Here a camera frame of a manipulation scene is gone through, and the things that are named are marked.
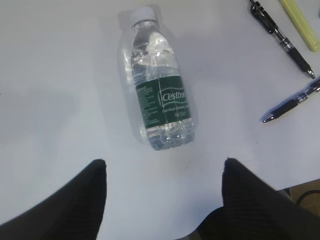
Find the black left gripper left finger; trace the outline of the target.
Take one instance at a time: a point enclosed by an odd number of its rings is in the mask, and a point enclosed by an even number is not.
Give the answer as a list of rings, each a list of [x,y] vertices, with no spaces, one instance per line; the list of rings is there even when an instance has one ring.
[[[106,162],[93,160],[65,186],[1,224],[2,240],[95,240],[107,198]]]

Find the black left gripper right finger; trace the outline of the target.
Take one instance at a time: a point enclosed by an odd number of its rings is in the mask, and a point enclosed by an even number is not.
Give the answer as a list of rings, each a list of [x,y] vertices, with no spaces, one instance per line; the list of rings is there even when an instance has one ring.
[[[320,218],[284,197],[237,159],[224,162],[223,206],[197,227],[203,240],[318,240]]]

